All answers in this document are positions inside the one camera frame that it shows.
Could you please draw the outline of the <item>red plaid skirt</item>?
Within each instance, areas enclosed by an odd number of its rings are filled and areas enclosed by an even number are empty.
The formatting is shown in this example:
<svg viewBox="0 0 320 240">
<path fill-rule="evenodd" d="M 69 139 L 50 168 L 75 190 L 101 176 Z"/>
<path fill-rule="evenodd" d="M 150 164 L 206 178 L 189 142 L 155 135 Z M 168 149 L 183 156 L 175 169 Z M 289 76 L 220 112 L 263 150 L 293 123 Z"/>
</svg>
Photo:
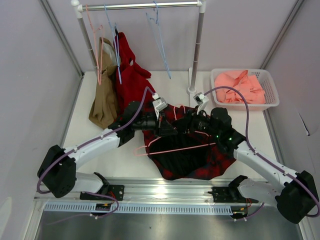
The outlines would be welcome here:
<svg viewBox="0 0 320 240">
<path fill-rule="evenodd" d="M 157 138 L 150 130 L 144 131 L 143 136 L 145 146 Z M 208 143 L 216 143 L 216 140 L 204 132 L 179 132 L 177 135 L 161 137 L 145 149 L 145 152 L 154 153 Z M 236 162 L 235 158 L 220 152 L 216 145 L 147 156 L 162 177 L 170 181 L 181 178 L 211 180 L 222 176 Z"/>
</svg>

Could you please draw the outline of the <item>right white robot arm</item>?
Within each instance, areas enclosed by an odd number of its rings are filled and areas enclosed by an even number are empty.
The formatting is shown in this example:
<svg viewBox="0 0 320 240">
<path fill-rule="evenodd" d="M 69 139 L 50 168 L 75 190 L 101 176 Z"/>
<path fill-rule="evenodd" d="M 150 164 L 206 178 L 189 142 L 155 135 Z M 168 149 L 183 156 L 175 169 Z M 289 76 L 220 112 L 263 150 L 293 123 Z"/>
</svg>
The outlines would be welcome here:
<svg viewBox="0 0 320 240">
<path fill-rule="evenodd" d="M 243 198 L 258 200 L 277 208 L 293 224 L 312 217 L 310 211 L 319 208 L 313 176 L 305 170 L 297 172 L 260 153 L 247 135 L 232 127 L 232 119 L 225 108 L 213 108 L 210 116 L 192 108 L 175 126 L 180 133 L 203 132 L 212 136 L 221 153 L 244 163 L 266 179 L 266 183 L 259 183 L 246 176 L 237 177 L 236 185 L 228 189 L 232 201 L 239 202 Z"/>
</svg>

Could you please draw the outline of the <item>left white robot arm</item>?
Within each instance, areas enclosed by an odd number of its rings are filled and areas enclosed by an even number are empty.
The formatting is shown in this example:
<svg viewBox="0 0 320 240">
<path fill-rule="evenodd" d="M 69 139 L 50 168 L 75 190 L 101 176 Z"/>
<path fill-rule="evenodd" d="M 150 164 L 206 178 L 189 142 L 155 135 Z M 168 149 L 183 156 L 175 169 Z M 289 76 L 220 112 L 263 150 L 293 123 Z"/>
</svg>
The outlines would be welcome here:
<svg viewBox="0 0 320 240">
<path fill-rule="evenodd" d="M 167 121 L 163 98 L 154 100 L 148 109 L 139 101 L 132 101 L 123 114 L 92 139 L 72 147 L 52 146 L 37 176 L 55 198 L 79 192 L 82 199 L 103 200 L 108 196 L 110 184 L 100 173 L 78 172 L 78 169 L 95 157 L 129 142 L 136 131 L 152 131 L 157 137 L 176 135 L 177 130 Z"/>
</svg>

